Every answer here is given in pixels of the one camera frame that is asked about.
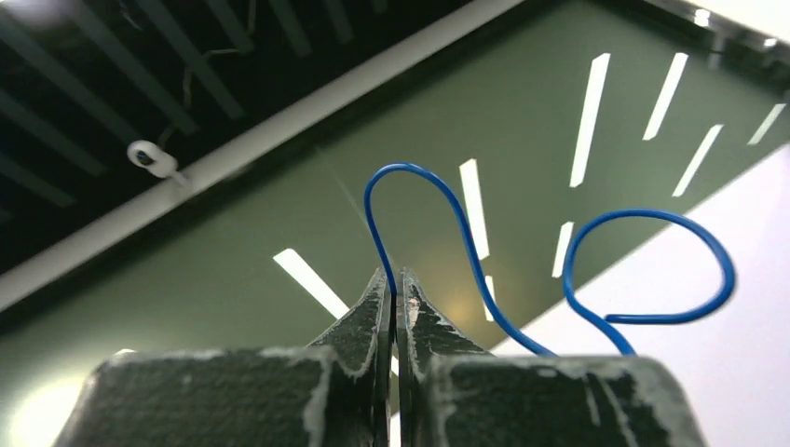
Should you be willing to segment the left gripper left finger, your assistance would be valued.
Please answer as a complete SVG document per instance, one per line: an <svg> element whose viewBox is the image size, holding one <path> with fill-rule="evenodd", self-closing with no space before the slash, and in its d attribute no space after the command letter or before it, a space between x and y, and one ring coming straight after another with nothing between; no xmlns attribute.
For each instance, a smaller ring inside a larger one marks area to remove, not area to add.
<svg viewBox="0 0 790 447"><path fill-rule="evenodd" d="M386 446L393 343L382 269L303 347L112 356L82 386L59 446Z"/></svg>

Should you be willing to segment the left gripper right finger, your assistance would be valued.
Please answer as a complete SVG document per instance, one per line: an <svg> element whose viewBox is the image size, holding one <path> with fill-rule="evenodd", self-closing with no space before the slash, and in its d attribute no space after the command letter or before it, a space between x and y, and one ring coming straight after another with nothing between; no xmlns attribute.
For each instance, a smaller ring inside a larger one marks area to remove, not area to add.
<svg viewBox="0 0 790 447"><path fill-rule="evenodd" d="M650 358L497 357L396 278L404 446L702 446L686 395Z"/></svg>

